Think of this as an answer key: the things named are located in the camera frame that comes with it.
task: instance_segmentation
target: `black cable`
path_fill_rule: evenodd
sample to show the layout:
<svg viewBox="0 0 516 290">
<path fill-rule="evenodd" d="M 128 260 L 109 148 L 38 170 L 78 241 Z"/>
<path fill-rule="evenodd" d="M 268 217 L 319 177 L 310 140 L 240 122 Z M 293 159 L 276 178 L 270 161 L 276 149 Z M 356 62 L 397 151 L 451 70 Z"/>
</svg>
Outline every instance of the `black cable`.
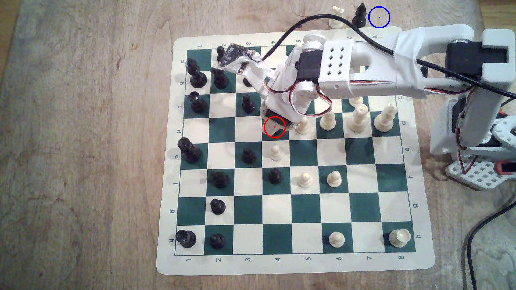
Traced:
<svg viewBox="0 0 516 290">
<path fill-rule="evenodd" d="M 305 19 L 301 19 L 300 21 L 296 22 L 296 24 L 294 24 L 291 28 L 289 28 L 281 37 L 280 39 L 276 42 L 276 44 L 262 57 L 262 60 L 265 60 L 267 57 L 269 57 L 281 44 L 281 42 L 283 42 L 283 40 L 285 40 L 285 38 L 290 34 L 292 33 L 296 28 L 298 28 L 299 26 L 301 26 L 302 24 L 308 22 L 308 21 L 312 21 L 312 20 L 315 20 L 315 19 L 334 19 L 334 20 L 338 20 L 344 24 L 346 24 L 347 26 L 349 26 L 349 28 L 353 29 L 353 31 L 355 31 L 359 36 L 361 36 L 365 41 L 367 41 L 367 43 L 369 43 L 371 46 L 391 55 L 391 56 L 394 56 L 394 51 L 392 49 L 389 49 L 379 43 L 377 43 L 376 41 L 374 41 L 373 39 L 369 38 L 367 35 L 365 35 L 365 33 L 363 33 L 362 31 L 360 31 L 360 29 L 358 27 L 356 27 L 355 25 L 353 25 L 349 20 L 345 19 L 345 18 L 342 18 L 342 17 L 339 17 L 337 15 L 332 15 L 332 14 L 317 14 L 317 15 L 312 15 L 312 16 L 309 16 Z M 488 84 L 484 84 L 484 83 L 481 83 L 475 79 L 472 79 L 472 78 L 469 78 L 465 75 L 462 75 L 460 73 L 456 73 L 454 71 L 451 71 L 447 68 L 444 68 L 442 66 L 439 66 L 439 65 L 436 65 L 434 63 L 431 63 L 431 62 L 427 62 L 427 61 L 424 61 L 424 60 L 420 60 L 420 59 L 417 59 L 416 62 L 419 64 L 419 65 L 422 65 L 422 66 L 426 66 L 430 69 L 433 69 L 433 70 L 436 70 L 436 71 L 439 71 L 439 72 L 442 72 L 446 75 L 449 75 L 449 76 L 453 76 L 463 82 L 466 82 L 470 85 L 474 85 L 474 86 L 477 86 L 479 88 L 482 88 L 484 90 L 488 90 L 488 91 L 491 91 L 491 92 L 494 92 L 494 93 L 497 93 L 497 94 L 500 94 L 500 95 L 504 95 L 504 96 L 507 96 L 511 99 L 516 99 L 516 94 L 514 93 L 511 93 L 511 92 L 508 92 L 506 90 L 502 90 L 502 89 L 499 89 L 499 88 L 496 88 L 496 87 L 493 87 L 493 86 L 490 86 Z"/>
<path fill-rule="evenodd" d="M 473 231 L 471 232 L 471 235 L 470 237 L 467 239 L 467 249 L 466 249 L 466 255 L 467 255 L 467 263 L 468 263 L 468 266 L 470 268 L 470 278 L 471 278 L 471 283 L 473 285 L 473 290 L 477 290 L 477 281 L 476 281 L 476 278 L 475 278 L 475 272 L 473 271 L 473 263 L 471 261 L 471 243 L 473 242 L 473 237 L 475 237 L 475 234 L 485 225 L 487 225 L 490 221 L 492 221 L 493 219 L 501 216 L 502 214 L 510 211 L 513 207 L 516 206 L 516 201 L 514 201 L 513 203 L 511 203 L 510 205 L 506 206 L 505 208 L 501 209 L 500 211 L 498 211 L 497 213 L 495 213 L 494 215 L 488 217 L 487 219 L 485 219 L 483 222 L 481 222 L 479 225 L 477 225 L 475 227 L 475 229 L 473 229 Z"/>
</svg>

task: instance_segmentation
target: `white chess piece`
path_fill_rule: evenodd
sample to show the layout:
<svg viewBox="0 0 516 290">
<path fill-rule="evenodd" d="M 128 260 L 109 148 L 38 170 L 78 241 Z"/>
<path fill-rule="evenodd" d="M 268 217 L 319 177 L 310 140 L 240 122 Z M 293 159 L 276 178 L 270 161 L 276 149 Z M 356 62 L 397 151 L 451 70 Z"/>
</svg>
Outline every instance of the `white chess piece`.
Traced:
<svg viewBox="0 0 516 290">
<path fill-rule="evenodd" d="M 333 232 L 330 234 L 330 245 L 336 248 L 340 248 L 344 245 L 344 235 L 339 232 Z"/>
<path fill-rule="evenodd" d="M 348 128 L 355 133 L 363 132 L 366 126 L 365 118 L 367 117 L 368 111 L 369 108 L 364 104 L 356 106 L 353 111 L 353 116 L 348 118 Z"/>
<path fill-rule="evenodd" d="M 271 152 L 270 159 L 272 159 L 274 161 L 279 161 L 279 160 L 281 160 L 281 158 L 283 158 L 283 152 L 281 152 L 281 148 L 279 145 L 273 145 L 270 148 L 270 152 Z"/>
<path fill-rule="evenodd" d="M 375 128 L 382 132 L 387 132 L 392 129 L 392 126 L 394 125 L 393 119 L 397 112 L 398 109 L 393 104 L 385 106 L 385 108 L 382 110 L 382 113 L 380 113 L 375 118 Z"/>
<path fill-rule="evenodd" d="M 296 127 L 296 133 L 300 135 L 305 135 L 308 133 L 308 130 L 310 129 L 310 126 L 308 125 L 308 119 L 303 118 L 301 121 L 299 121 L 299 124 L 297 124 Z"/>
<path fill-rule="evenodd" d="M 329 111 L 321 118 L 321 128 L 325 129 L 326 131 L 330 131 L 331 129 L 335 128 L 336 124 L 337 122 L 335 121 L 335 113 L 333 111 Z"/>
<path fill-rule="evenodd" d="M 396 248 L 404 247 L 411 238 L 412 235 L 406 229 L 394 230 L 389 234 L 389 241 Z"/>
<path fill-rule="evenodd" d="M 304 172 L 299 177 L 297 184 L 302 188 L 308 188 L 310 187 L 310 185 L 312 185 L 312 177 L 310 176 L 310 174 Z"/>
<path fill-rule="evenodd" d="M 331 187 L 338 187 L 342 183 L 342 177 L 340 172 L 332 171 L 326 178 L 326 182 Z"/>
</svg>

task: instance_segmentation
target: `red circle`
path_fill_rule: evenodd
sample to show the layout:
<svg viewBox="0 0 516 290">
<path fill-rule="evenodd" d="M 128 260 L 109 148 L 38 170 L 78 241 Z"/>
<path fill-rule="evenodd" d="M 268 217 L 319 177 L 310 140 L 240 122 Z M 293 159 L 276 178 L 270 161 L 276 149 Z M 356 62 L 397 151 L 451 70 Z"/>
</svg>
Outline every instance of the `red circle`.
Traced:
<svg viewBox="0 0 516 290">
<path fill-rule="evenodd" d="M 267 131 L 265 130 L 265 124 L 267 124 L 267 121 L 270 119 L 270 118 L 279 118 L 282 122 L 283 122 L 283 125 L 285 126 L 285 129 L 283 129 L 283 133 L 281 133 L 280 136 L 278 137 L 272 137 L 270 136 Z M 281 117 L 278 117 L 278 116 L 272 116 L 272 117 L 269 117 L 267 118 L 267 120 L 265 120 L 265 122 L 263 123 L 263 132 L 265 132 L 265 135 L 269 136 L 270 138 L 280 138 L 281 136 L 283 136 L 283 134 L 285 134 L 285 131 L 287 131 L 287 124 L 285 123 L 285 120 L 283 120 L 283 118 Z"/>
</svg>

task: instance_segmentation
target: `chessboard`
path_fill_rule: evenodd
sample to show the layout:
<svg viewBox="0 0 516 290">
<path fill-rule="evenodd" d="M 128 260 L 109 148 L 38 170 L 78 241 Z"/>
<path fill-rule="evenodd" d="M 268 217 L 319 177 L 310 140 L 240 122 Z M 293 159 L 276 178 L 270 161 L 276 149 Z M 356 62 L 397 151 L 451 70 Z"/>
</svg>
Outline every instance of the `chessboard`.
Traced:
<svg viewBox="0 0 516 290">
<path fill-rule="evenodd" d="M 372 37 L 382 38 L 401 30 L 364 28 Z M 328 39 L 355 38 L 351 29 L 296 31 L 266 59 L 271 68 L 288 55 L 309 32 Z M 157 270 L 165 275 L 235 275 L 263 273 L 346 272 L 424 269 L 434 265 L 432 232 L 426 201 L 423 171 L 412 99 L 406 96 L 369 96 L 366 129 L 349 130 L 346 120 L 354 108 L 347 99 L 334 99 L 336 126 L 323 130 L 319 119 L 309 119 L 310 131 L 295 130 L 279 138 L 264 134 L 258 107 L 262 99 L 243 77 L 225 73 L 229 84 L 214 86 L 211 67 L 216 67 L 216 47 L 236 43 L 264 55 L 282 33 L 221 35 L 177 39 L 173 65 L 159 217 Z M 185 61 L 193 58 L 207 76 L 207 84 L 190 84 Z M 196 113 L 188 95 L 196 91 L 207 109 Z M 242 96 L 256 102 L 256 110 L 242 109 Z M 380 132 L 373 126 L 375 116 L 388 104 L 398 113 L 394 126 Z M 307 113 L 323 111 L 324 102 L 312 102 Z M 188 138 L 201 158 L 188 163 L 178 148 L 178 140 Z M 279 145 L 284 156 L 273 161 L 271 147 Z M 242 151 L 250 148 L 256 161 L 246 164 Z M 272 184 L 268 175 L 278 168 L 283 175 Z M 328 185 L 326 178 L 338 171 L 342 183 Z M 217 188 L 212 172 L 224 172 L 229 184 Z M 308 188 L 298 178 L 309 173 Z M 225 211 L 215 215 L 212 199 L 225 203 Z M 401 248 L 389 242 L 389 233 L 407 229 L 411 239 Z M 196 236 L 190 248 L 176 239 L 179 230 Z M 340 232 L 344 245 L 333 247 L 329 235 Z M 210 246 L 209 237 L 221 234 L 225 244 Z"/>
</svg>

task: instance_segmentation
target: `wooden table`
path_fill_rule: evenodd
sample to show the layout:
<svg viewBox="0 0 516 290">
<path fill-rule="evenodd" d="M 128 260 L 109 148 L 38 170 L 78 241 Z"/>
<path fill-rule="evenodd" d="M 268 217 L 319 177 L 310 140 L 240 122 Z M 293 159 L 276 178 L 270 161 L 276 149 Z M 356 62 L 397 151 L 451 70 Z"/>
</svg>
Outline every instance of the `wooden table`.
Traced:
<svg viewBox="0 0 516 290">
<path fill-rule="evenodd" d="M 357 1 L 24 1 L 0 90 L 0 289 L 453 288 L 464 237 L 512 196 L 449 180 L 429 153 L 444 97 L 415 101 L 436 265 L 414 271 L 170 277 L 156 271 L 170 67 L 185 36 L 285 31 Z M 365 1 L 402 29 L 465 23 L 472 0 Z M 327 27 L 327 21 L 302 29 Z M 430 61 L 441 61 L 429 57 Z M 516 211 L 474 242 L 479 285 L 516 287 Z"/>
</svg>

